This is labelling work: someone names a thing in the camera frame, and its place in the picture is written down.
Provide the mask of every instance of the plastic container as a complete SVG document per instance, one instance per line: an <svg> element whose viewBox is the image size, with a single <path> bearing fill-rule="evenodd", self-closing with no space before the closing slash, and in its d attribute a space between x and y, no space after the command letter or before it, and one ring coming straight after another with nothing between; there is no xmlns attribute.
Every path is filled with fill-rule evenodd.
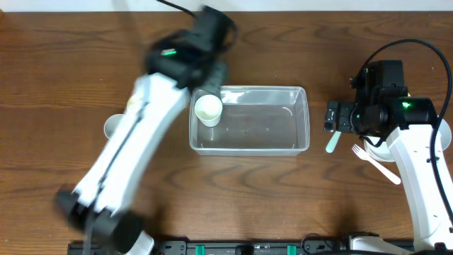
<svg viewBox="0 0 453 255"><path fill-rule="evenodd" d="M305 90L289 86L223 86L222 117L203 125L194 112L206 91L193 92L189 140L200 155L296 156L310 143Z"/></svg>

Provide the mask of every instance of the brown wood surface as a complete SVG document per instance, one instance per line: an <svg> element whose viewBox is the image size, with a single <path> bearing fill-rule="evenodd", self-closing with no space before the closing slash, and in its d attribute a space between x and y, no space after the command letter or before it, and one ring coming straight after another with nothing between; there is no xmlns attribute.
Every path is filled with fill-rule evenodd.
<svg viewBox="0 0 453 255"><path fill-rule="evenodd" d="M302 86L310 148L298 157L200 157L188 144L188 111L165 136L142 179L134 210L149 231L190 239L301 239L373 231L413 235L403 186L351 151L343 135L324 150L329 100L352 100L348 78L378 47L421 38L453 60L451 13L229 13L241 34L227 55L232 85ZM179 28L183 13L136 13L144 45ZM0 22L0 254L65 254L71 239L52 199L100 154L108 116L122 112L141 68L118 13L6 13ZM446 75L437 56L399 45L413 96L439 110ZM447 112L453 123L453 111ZM453 150L446 152L453 169ZM395 164L386 164L398 172Z"/></svg>

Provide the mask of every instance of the wooden table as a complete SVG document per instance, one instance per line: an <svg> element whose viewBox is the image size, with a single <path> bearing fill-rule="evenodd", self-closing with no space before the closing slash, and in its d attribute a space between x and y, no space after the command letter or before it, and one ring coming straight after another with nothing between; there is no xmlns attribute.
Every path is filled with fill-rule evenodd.
<svg viewBox="0 0 453 255"><path fill-rule="evenodd" d="M378 47L421 38L453 60L451 13L229 13L241 34L227 55L233 85L302 86L310 148L298 157L200 157L188 143L188 111L172 125L142 179L133 209L150 233L196 239L301 239L361 230L413 234L403 186L351 151L343 135L324 150L326 102L350 101L348 78ZM144 45L179 28L183 13L136 13ZM108 116L125 107L141 74L118 13L6 13L0 21L0 254L65 254L68 229L53 206L100 154ZM404 61L413 96L440 109L441 61L419 45L377 59ZM453 110L447 112L453 123ZM453 169L453 150L445 155ZM398 173L395 164L386 164Z"/></svg>

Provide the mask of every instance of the green led indicator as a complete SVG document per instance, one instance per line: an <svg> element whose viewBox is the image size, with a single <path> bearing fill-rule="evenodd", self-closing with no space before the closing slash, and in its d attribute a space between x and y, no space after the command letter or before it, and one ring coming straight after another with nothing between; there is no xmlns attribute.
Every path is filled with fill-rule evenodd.
<svg viewBox="0 0 453 255"><path fill-rule="evenodd" d="M175 51L175 50L168 51L168 52L162 52L162 55L163 55L163 56L169 56L169 55L174 55L174 54L176 54L176 51Z"/></svg>
<svg viewBox="0 0 453 255"><path fill-rule="evenodd" d="M404 107L405 109L407 109L409 106L411 106L410 103L408 103L408 102L403 102L403 107Z"/></svg>

